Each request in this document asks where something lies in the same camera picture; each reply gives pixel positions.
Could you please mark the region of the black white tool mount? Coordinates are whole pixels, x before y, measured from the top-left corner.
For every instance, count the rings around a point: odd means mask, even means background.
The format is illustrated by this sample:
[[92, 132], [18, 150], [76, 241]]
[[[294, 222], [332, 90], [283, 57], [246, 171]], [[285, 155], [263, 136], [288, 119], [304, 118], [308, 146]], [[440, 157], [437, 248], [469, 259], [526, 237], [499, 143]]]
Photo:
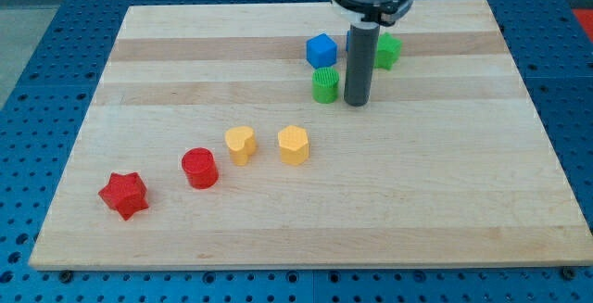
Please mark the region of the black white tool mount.
[[411, 9], [414, 0], [390, 0], [363, 3], [355, 0], [331, 0], [337, 14], [355, 27], [391, 27]]

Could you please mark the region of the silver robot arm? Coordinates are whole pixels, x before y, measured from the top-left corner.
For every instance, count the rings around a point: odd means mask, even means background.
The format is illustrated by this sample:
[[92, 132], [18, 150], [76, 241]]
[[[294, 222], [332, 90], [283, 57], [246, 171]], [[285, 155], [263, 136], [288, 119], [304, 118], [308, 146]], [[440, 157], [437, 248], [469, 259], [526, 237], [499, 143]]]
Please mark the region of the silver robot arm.
[[344, 100], [352, 107], [366, 105], [380, 29], [392, 27], [411, 9], [415, 0], [331, 0], [350, 24]]

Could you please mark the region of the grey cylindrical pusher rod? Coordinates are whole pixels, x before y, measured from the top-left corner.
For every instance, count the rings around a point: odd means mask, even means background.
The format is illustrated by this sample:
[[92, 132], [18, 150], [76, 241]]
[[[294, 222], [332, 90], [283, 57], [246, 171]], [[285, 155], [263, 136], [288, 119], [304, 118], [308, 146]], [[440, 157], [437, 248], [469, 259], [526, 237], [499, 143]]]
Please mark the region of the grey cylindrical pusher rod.
[[379, 32], [379, 26], [350, 26], [344, 100], [353, 107], [364, 106], [369, 100]]

